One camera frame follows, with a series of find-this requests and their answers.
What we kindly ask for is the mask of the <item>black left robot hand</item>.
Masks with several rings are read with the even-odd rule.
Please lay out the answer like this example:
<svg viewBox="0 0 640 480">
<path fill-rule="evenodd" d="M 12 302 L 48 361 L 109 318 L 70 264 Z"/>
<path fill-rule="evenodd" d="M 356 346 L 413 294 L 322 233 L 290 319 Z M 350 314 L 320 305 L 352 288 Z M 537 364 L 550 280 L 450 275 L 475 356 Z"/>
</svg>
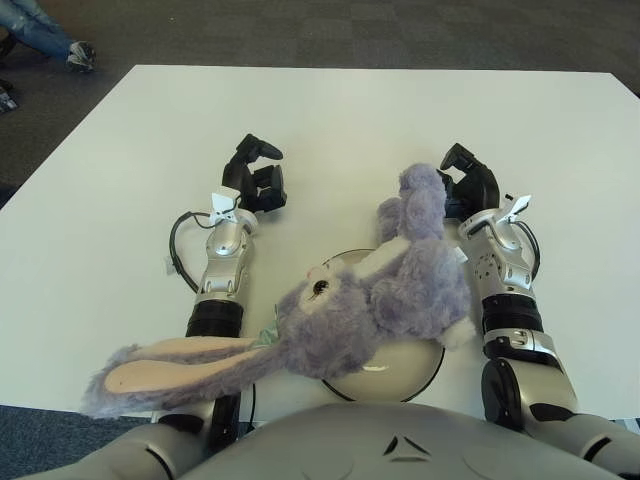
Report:
<svg viewBox="0 0 640 480">
<path fill-rule="evenodd" d="M 279 161 L 283 159 L 283 153 L 270 143 L 247 134 L 225 165 L 222 177 L 223 186 L 240 193 L 240 207 L 252 213 L 277 210 L 287 201 L 280 165 L 250 170 L 249 165 L 260 157 Z"/>
</svg>

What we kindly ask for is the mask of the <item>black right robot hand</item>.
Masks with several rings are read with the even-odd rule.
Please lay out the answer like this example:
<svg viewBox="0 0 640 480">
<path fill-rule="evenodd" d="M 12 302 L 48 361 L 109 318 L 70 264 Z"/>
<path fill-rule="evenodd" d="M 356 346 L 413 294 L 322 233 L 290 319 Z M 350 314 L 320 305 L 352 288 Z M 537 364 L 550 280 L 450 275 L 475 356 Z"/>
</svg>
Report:
<svg viewBox="0 0 640 480">
<path fill-rule="evenodd" d="M 446 153 L 437 170 L 445 187 L 445 217 L 465 221 L 499 207 L 500 191 L 493 172 L 459 143 Z"/>
</svg>

